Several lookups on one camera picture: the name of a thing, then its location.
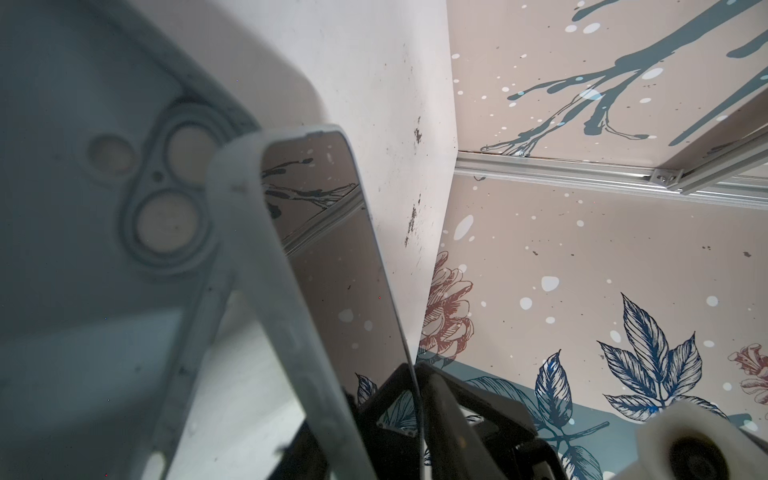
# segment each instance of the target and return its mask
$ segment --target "white paint splatter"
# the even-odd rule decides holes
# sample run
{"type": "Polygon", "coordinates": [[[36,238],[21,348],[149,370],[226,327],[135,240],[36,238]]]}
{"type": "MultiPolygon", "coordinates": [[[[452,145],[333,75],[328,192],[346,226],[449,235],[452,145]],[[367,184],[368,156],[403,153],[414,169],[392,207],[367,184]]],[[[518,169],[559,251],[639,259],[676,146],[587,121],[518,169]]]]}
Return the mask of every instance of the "white paint splatter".
{"type": "Polygon", "coordinates": [[[603,98],[603,94],[593,88],[588,88],[587,90],[582,91],[578,96],[586,98],[587,100],[600,100],[603,98]]]}
{"type": "Polygon", "coordinates": [[[556,276],[543,276],[541,278],[541,288],[543,288],[545,292],[551,292],[558,288],[558,285],[560,285],[560,279],[556,276]]]}
{"type": "Polygon", "coordinates": [[[664,71],[663,68],[654,68],[653,70],[649,70],[643,74],[641,77],[643,80],[650,80],[652,78],[656,78],[659,75],[661,75],[661,72],[664,71]]]}
{"type": "Polygon", "coordinates": [[[472,226],[472,222],[474,221],[475,218],[472,215],[467,215],[464,217],[464,220],[458,222],[458,225],[456,225],[456,230],[453,232],[453,240],[461,240],[464,238],[464,235],[469,232],[469,227],[472,226]]]}
{"type": "Polygon", "coordinates": [[[583,32],[584,33],[592,33],[593,31],[597,31],[597,29],[600,28],[599,23],[590,23],[586,27],[584,27],[583,32]]]}
{"type": "Polygon", "coordinates": [[[352,322],[354,318],[355,318],[355,315],[352,313],[351,309],[345,309],[339,312],[339,320],[341,320],[344,323],[352,322]]]}

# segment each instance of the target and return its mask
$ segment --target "red peony illustration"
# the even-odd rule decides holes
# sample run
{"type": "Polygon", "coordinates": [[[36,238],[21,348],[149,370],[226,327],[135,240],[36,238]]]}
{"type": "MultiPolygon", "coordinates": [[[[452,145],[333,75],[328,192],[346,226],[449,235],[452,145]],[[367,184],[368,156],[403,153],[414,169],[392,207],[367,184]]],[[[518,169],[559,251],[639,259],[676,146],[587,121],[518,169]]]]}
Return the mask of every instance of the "red peony illustration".
{"type": "Polygon", "coordinates": [[[768,405],[768,356],[760,355],[759,343],[745,346],[740,352],[731,353],[728,359],[741,365],[741,369],[754,378],[742,380],[741,389],[755,395],[755,402],[768,405]]]}
{"type": "MultiPolygon", "coordinates": [[[[469,319],[469,302],[462,300],[472,282],[462,280],[462,271],[444,268],[448,261],[448,252],[440,252],[432,274],[432,286],[429,288],[429,301],[424,315],[422,339],[419,342],[419,356],[426,353],[445,358],[443,366],[456,358],[467,346],[467,340],[474,329],[469,319]]],[[[432,356],[433,362],[439,358],[432,356]]]]}

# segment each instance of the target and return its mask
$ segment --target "beige wallpaper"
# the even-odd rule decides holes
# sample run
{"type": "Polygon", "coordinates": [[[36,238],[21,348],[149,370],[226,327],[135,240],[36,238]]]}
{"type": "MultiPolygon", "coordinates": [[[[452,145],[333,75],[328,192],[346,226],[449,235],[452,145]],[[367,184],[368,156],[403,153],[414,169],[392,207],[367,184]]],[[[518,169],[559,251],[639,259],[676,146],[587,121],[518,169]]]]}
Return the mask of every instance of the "beige wallpaper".
{"type": "Polygon", "coordinates": [[[760,0],[448,5],[464,151],[655,167],[768,82],[760,0]]]}
{"type": "Polygon", "coordinates": [[[695,332],[685,395],[768,438],[768,212],[455,176],[443,228],[425,348],[530,388],[559,350],[574,403],[626,419],[598,342],[634,351],[628,305],[670,351],[695,332]]]}

